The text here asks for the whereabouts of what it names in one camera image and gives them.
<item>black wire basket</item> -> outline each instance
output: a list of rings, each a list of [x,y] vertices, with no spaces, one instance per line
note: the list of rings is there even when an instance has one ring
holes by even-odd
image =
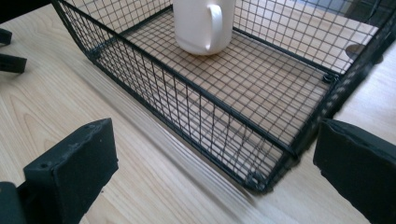
[[[85,55],[247,189],[271,190],[393,42],[394,1],[236,1],[230,46],[176,43],[172,1],[52,0]]]

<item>white mug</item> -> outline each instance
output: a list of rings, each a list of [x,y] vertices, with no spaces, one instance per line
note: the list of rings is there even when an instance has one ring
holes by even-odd
[[[210,55],[230,44],[236,0],[174,0],[175,35],[189,53]]]

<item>wire mesh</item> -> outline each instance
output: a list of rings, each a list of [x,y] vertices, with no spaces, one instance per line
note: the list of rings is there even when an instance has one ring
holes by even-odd
[[[388,30],[378,33],[371,16],[349,19],[349,0],[237,1],[230,46],[204,57],[177,45],[171,1],[53,1],[97,66],[258,191],[297,162],[305,138],[357,87],[394,24],[384,19]],[[367,48],[349,58],[351,44]]]

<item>wooden table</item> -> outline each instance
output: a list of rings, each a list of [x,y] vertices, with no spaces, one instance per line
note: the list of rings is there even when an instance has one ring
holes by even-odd
[[[21,184],[30,161],[112,118],[120,169],[82,223],[368,223],[320,175],[314,146],[272,193],[235,185],[93,66],[52,6],[0,27],[14,34],[0,52],[28,59],[25,73],[0,73],[1,181]],[[394,60],[396,46],[336,118],[396,144]]]

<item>light wood grain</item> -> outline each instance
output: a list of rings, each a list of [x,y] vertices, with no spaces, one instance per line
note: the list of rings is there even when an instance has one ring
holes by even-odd
[[[264,196],[251,195],[180,143],[79,51],[51,6],[1,24],[14,33],[1,53],[28,58],[0,73],[0,180],[77,127],[113,119],[120,169],[81,223],[368,223],[320,175],[313,149]],[[396,48],[337,119],[396,144]]]

